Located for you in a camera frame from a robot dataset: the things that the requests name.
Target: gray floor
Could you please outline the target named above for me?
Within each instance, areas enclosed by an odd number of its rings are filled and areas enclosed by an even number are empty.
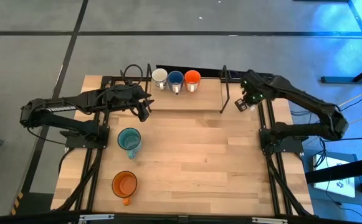
[[[362,7],[362,0],[354,0]],[[82,0],[0,0],[0,30],[73,30]],[[90,0],[81,30],[248,30],[360,31],[346,3],[292,0]],[[0,37],[0,215],[7,214],[20,187],[35,139],[18,123],[19,107],[48,98],[62,65],[69,37]],[[123,36],[78,37],[61,96],[79,93],[84,75],[118,75],[131,63],[233,70],[249,68],[283,75],[325,101],[342,103],[362,85],[323,85],[321,76],[355,76],[362,71],[362,38]],[[302,110],[292,104],[294,111]],[[346,110],[349,121],[362,117],[362,103]],[[295,117],[296,123],[307,122]],[[362,122],[346,137],[362,136]],[[56,129],[49,139],[64,141]],[[319,150],[317,141],[307,149]],[[329,151],[355,153],[362,141],[328,144]],[[63,147],[47,142],[31,191],[53,193]],[[326,218],[362,222],[334,204],[314,201]]]

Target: black cable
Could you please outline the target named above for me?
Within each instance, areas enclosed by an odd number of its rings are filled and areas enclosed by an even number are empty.
[[[39,136],[38,134],[33,133],[33,132],[30,130],[30,128],[27,128],[27,131],[29,131],[30,134],[32,134],[33,136],[35,136],[35,137],[37,137],[37,138],[40,138],[40,139],[42,139],[42,140],[49,141],[49,142],[53,142],[53,143],[56,143],[56,144],[62,144],[62,145],[65,146],[64,143],[57,142],[57,141],[53,141],[53,140],[49,140],[49,139],[46,139],[46,138],[43,138],[43,137]]]
[[[308,164],[313,167],[313,168],[317,168],[318,166],[320,166],[320,164],[326,159],[326,145],[325,143],[323,142],[323,139],[322,138],[319,138],[319,142],[321,144],[321,147],[323,150],[315,153],[313,156],[311,156],[309,159],[308,159]],[[318,160],[316,161],[315,164],[311,165],[310,161],[316,156],[318,155],[319,153],[322,153],[320,155],[320,157],[318,158]]]
[[[311,123],[312,113],[310,113],[310,120],[308,121],[308,124]]]
[[[326,158],[326,166],[329,168],[329,164],[328,164],[328,159]],[[352,209],[350,209],[350,208],[341,208],[338,204],[337,204],[337,202],[335,202],[331,197],[330,197],[330,195],[328,194],[328,189],[329,189],[329,185],[330,185],[330,181],[331,181],[331,173],[329,173],[329,181],[328,181],[328,186],[326,187],[326,190],[325,190],[325,193],[326,193],[326,195],[330,198],[330,200],[339,208],[339,209],[341,209],[341,210],[349,210],[349,211],[352,211],[352,212],[355,212],[355,213],[357,213],[358,215],[360,215],[360,217],[362,217],[362,215],[359,213],[359,212],[357,212],[357,211],[355,211],[355,210],[352,210]]]
[[[142,68],[141,68],[139,65],[137,65],[137,64],[131,64],[131,65],[127,66],[127,67],[124,69],[124,72],[120,70],[120,74],[121,74],[121,77],[123,77],[124,83],[126,83],[126,80],[125,80],[126,71],[127,71],[130,67],[136,67],[136,68],[138,68],[139,71],[140,71],[140,73],[141,73],[141,77],[140,77],[138,83],[136,83],[136,85],[133,85],[133,86],[131,86],[131,87],[129,87],[129,88],[126,88],[126,89],[123,89],[123,90],[119,90],[119,91],[130,90],[130,89],[132,89],[132,88],[135,88],[136,86],[138,86],[138,85],[142,82],[142,78],[143,78],[143,70],[142,70]]]
[[[305,115],[307,115],[307,114],[309,114],[309,113],[311,113],[311,112],[307,112],[307,113],[296,113],[296,112],[294,112],[294,111],[291,111],[290,112],[292,115],[294,115],[294,116],[305,116]]]
[[[60,174],[60,170],[62,169],[62,163],[63,163],[64,158],[66,158],[66,156],[73,150],[74,150],[74,148],[72,148],[72,147],[69,148],[69,150],[60,159],[60,162],[59,162],[59,174]]]
[[[355,103],[347,106],[346,108],[342,109],[341,111],[346,110],[346,109],[349,108],[350,106],[354,106],[355,104],[359,103],[360,101],[362,101],[362,99],[360,99],[359,101],[357,101],[357,102],[355,102]]]
[[[322,140],[324,142],[335,142],[335,141],[345,141],[345,140],[360,140],[362,138],[344,138],[344,139],[339,139],[339,140]]]

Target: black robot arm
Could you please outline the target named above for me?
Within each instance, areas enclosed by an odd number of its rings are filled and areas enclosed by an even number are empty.
[[[321,136],[328,140],[341,139],[348,128],[348,122],[333,103],[326,103],[301,91],[280,75],[255,73],[248,70],[241,75],[243,99],[235,102],[240,111],[256,105],[262,100],[285,98],[315,113],[320,122],[317,124],[287,125],[276,122],[271,129],[271,142],[274,143],[287,136]]]
[[[146,107],[153,102],[147,100],[150,96],[138,84],[127,83],[57,100],[35,99],[21,108],[20,123],[25,128],[48,125],[68,129],[60,132],[67,138],[67,147],[102,148],[107,144],[108,128],[99,126],[96,120],[77,121],[58,116],[54,112],[79,110],[85,114],[92,114],[106,110],[131,110],[143,122],[149,117]]]

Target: wooden tabletop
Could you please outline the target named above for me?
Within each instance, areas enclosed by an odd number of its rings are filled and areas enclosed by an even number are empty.
[[[102,76],[86,76],[82,91],[99,88],[101,79]],[[224,85],[223,98],[226,96]],[[273,215],[268,170],[259,143],[258,111],[239,112],[233,102],[242,96],[240,85],[229,84],[229,88],[231,99],[223,114],[159,110],[152,111],[141,123],[129,111],[110,113],[110,139],[103,151],[92,210]],[[276,121],[292,123],[287,100],[275,100],[273,107]],[[264,111],[268,125],[266,106]],[[75,119],[85,121],[92,116],[76,112]],[[139,130],[143,141],[142,150],[133,160],[128,159],[117,144],[118,133],[129,127]],[[52,209],[62,205],[79,183],[85,151],[75,149],[63,161]],[[313,213],[301,160],[292,153],[282,155],[288,186],[305,209]],[[124,206],[121,198],[112,192],[112,180],[123,170],[133,172],[138,178],[130,206]],[[82,208],[86,207],[88,190],[89,186]],[[279,187],[278,195],[284,213]]]

